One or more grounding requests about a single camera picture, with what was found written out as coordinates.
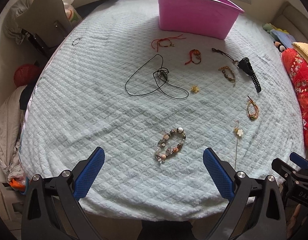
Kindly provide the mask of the small yellow flower charm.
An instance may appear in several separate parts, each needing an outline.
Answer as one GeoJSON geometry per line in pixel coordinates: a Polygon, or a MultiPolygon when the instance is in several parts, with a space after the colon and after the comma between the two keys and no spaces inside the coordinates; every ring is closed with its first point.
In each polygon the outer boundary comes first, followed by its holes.
{"type": "Polygon", "coordinates": [[[190,90],[192,93],[198,93],[200,91],[198,85],[193,85],[190,90]]]}

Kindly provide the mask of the red floral quilt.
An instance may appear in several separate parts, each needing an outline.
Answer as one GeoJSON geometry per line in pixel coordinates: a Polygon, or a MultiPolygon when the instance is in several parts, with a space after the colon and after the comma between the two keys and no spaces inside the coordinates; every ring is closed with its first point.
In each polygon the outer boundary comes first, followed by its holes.
{"type": "Polygon", "coordinates": [[[308,148],[308,63],[292,48],[283,51],[281,59],[300,105],[304,142],[305,147],[308,148]]]}

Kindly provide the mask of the grey crumpled clothes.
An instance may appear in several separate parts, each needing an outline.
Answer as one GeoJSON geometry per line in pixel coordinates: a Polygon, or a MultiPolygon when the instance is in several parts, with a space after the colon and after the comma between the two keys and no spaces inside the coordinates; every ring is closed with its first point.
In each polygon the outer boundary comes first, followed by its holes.
{"type": "Polygon", "coordinates": [[[24,86],[18,87],[0,107],[0,167],[7,182],[24,178],[18,156],[25,115],[25,111],[20,109],[19,100],[24,89],[24,86]]]}

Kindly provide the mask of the light blue quilted blanket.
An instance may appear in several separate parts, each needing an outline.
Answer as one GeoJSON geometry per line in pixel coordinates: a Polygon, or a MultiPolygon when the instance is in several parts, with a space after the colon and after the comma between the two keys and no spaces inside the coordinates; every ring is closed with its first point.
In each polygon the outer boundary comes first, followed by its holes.
{"type": "Polygon", "coordinates": [[[80,201],[87,212],[190,220],[227,204],[206,148],[252,178],[271,174],[275,158],[306,154],[294,88],[260,22],[241,15],[225,40],[186,34],[151,48],[167,36],[157,0],[107,2],[87,16],[33,91],[19,153],[26,175],[57,176],[101,147],[105,163],[80,201]],[[260,93],[237,66],[244,57],[260,93]]]}

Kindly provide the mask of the yellow knitted blanket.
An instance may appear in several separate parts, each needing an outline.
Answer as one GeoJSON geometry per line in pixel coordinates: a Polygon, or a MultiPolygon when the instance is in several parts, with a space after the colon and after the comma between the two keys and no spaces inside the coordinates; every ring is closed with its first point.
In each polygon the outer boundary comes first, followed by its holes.
{"type": "Polygon", "coordinates": [[[308,43],[293,42],[292,46],[308,63],[308,43]]]}

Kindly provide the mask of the black wrist watch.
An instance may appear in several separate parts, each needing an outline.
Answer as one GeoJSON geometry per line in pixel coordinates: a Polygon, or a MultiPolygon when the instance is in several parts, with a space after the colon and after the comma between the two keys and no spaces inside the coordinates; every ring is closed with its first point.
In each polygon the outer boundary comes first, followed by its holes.
{"type": "Polygon", "coordinates": [[[247,74],[248,76],[251,77],[251,80],[254,83],[255,89],[257,91],[257,93],[261,92],[261,86],[260,83],[257,79],[257,76],[252,68],[252,65],[250,63],[249,58],[244,57],[243,59],[241,59],[238,63],[237,66],[240,70],[242,70],[245,74],[247,74]]]}

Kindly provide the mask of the panda plush toy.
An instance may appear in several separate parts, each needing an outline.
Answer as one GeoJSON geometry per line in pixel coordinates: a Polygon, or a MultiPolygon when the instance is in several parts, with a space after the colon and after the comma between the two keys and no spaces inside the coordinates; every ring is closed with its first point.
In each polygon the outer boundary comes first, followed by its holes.
{"type": "Polygon", "coordinates": [[[283,51],[286,50],[286,47],[285,47],[282,43],[280,43],[280,42],[278,42],[278,41],[274,41],[273,43],[274,43],[274,46],[275,46],[281,53],[282,53],[283,51]]]}

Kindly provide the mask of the red round lantern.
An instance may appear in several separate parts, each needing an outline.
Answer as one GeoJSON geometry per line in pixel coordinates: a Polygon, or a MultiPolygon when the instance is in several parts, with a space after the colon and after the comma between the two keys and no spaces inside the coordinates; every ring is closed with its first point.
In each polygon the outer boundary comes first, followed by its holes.
{"type": "Polygon", "coordinates": [[[14,73],[14,84],[16,87],[28,85],[36,80],[42,69],[34,64],[24,64],[18,67],[14,73]]]}

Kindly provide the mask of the blue small pillow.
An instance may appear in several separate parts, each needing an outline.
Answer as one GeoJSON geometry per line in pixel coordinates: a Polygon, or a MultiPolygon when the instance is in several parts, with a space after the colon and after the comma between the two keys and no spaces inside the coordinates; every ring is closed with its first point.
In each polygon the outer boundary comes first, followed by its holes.
{"type": "Polygon", "coordinates": [[[296,42],[296,39],[285,32],[279,31],[279,30],[271,30],[271,35],[275,36],[275,39],[280,42],[282,45],[285,46],[285,48],[292,48],[293,42],[296,42]]]}

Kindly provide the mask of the green yellow plush toy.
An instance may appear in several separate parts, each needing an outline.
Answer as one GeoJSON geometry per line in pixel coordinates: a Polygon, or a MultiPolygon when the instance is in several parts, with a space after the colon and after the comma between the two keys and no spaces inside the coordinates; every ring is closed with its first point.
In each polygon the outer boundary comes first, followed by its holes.
{"type": "Polygon", "coordinates": [[[272,30],[276,30],[276,31],[280,31],[282,33],[286,33],[286,34],[289,34],[288,31],[286,30],[283,30],[283,29],[280,29],[280,28],[277,28],[275,27],[274,25],[270,24],[270,23],[265,23],[262,28],[264,29],[264,31],[266,31],[267,33],[271,33],[272,30]]]}

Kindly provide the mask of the grey chair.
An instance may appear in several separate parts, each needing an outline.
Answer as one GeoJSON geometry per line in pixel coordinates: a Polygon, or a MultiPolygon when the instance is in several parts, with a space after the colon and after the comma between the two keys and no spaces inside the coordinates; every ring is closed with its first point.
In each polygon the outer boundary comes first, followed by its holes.
{"type": "Polygon", "coordinates": [[[73,30],[62,0],[34,0],[28,10],[16,17],[16,23],[45,57],[51,57],[73,30]]]}

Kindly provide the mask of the pink plastic bin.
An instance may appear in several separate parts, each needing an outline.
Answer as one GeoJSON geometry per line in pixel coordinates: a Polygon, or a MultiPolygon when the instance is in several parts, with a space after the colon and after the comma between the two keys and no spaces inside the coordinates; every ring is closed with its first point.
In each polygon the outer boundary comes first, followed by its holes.
{"type": "Polygon", "coordinates": [[[230,0],[158,0],[159,27],[224,40],[245,11],[230,0]]]}

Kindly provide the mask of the white plastic bag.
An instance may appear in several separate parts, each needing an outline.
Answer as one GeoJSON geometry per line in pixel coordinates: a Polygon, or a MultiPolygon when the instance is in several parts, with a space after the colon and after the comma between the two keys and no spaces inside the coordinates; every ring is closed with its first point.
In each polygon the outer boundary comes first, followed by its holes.
{"type": "Polygon", "coordinates": [[[76,9],[72,5],[75,0],[62,1],[65,8],[66,16],[70,22],[70,25],[74,28],[82,21],[82,17],[78,14],[76,9]]]}

